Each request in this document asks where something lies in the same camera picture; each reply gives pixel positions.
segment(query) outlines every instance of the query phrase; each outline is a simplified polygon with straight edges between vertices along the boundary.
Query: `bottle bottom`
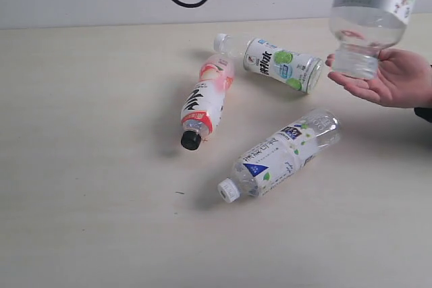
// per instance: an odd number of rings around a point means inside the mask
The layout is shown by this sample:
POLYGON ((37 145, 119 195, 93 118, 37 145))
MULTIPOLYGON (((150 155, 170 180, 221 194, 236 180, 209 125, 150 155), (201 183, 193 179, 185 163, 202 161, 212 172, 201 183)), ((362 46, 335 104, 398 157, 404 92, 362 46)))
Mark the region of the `bottle bottom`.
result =
POLYGON ((339 49, 335 52, 335 61, 331 68, 345 76, 373 79, 377 76, 378 59, 364 53, 339 49))

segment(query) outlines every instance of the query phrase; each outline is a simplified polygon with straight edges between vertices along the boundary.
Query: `hand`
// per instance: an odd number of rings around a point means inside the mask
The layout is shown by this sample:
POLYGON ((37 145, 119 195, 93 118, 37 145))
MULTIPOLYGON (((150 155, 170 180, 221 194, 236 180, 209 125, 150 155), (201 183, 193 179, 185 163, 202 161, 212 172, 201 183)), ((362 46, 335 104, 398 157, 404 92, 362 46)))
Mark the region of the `hand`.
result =
MULTIPOLYGON (((355 79, 337 72, 329 78, 354 96, 372 103, 399 108, 432 108, 432 68, 416 53, 386 49, 379 53, 377 77, 372 80, 355 79)), ((334 55, 325 64, 331 67, 334 55)))

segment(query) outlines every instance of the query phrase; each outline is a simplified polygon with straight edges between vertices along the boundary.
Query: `empty plastic bottle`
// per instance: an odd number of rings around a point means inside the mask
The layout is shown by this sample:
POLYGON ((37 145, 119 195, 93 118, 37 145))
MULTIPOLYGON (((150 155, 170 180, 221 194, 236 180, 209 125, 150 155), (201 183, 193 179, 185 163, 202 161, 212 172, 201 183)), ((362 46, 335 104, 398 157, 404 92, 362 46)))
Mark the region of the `empty plastic bottle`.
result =
POLYGON ((218 34, 214 48, 230 58, 241 59, 247 71, 272 77, 305 93, 313 90, 323 67, 318 57, 286 51, 246 34, 218 34))
POLYGON ((334 0, 330 30, 341 42, 333 70, 372 79, 380 50, 404 35, 415 0, 334 0))
POLYGON ((215 131, 233 80, 234 62, 223 55, 212 55, 201 67, 199 82, 186 99, 180 116, 184 148, 198 149, 201 140, 215 131))
POLYGON ((217 189, 226 202, 263 196, 340 139, 340 124, 325 109, 314 109, 244 153, 217 189))

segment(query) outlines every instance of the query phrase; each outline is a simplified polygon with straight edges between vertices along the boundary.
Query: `bottle cap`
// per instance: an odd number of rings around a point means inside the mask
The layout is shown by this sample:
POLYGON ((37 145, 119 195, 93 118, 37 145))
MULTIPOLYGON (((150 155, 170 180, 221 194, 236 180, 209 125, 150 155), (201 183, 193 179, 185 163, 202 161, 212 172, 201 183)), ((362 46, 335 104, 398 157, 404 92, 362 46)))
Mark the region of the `bottle cap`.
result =
POLYGON ((195 151, 200 146, 201 135, 194 131, 185 131, 180 143, 184 148, 195 151))
POLYGON ((220 53, 222 51, 222 42, 225 37, 227 37, 227 34, 218 34, 215 37, 215 41, 213 42, 213 48, 216 52, 220 53))
POLYGON ((226 202, 233 202, 240 197, 240 191, 234 181, 230 178, 223 180, 219 185, 217 185, 217 191, 226 202))

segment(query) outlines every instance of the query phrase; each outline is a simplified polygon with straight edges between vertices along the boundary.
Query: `lying bottle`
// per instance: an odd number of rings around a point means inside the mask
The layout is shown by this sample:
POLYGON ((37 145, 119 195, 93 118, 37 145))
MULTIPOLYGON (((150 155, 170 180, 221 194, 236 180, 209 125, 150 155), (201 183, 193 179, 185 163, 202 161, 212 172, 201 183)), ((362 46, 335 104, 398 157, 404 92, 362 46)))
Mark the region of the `lying bottle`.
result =
POLYGON ((403 37, 415 0, 334 0, 330 30, 340 41, 332 69, 372 79, 380 50, 403 37))
POLYGON ((260 38, 218 34, 215 51, 243 60, 247 71, 272 77, 295 90, 311 93, 323 67, 323 60, 308 54, 283 50, 260 38))
POLYGON ((243 195, 264 196, 339 139, 336 117, 314 109, 244 153, 217 189, 226 202, 243 195))
POLYGON ((223 55, 212 55, 201 67, 199 83, 182 108, 184 148, 196 150, 201 140, 215 131, 221 120, 226 91, 233 80, 234 63, 223 55))

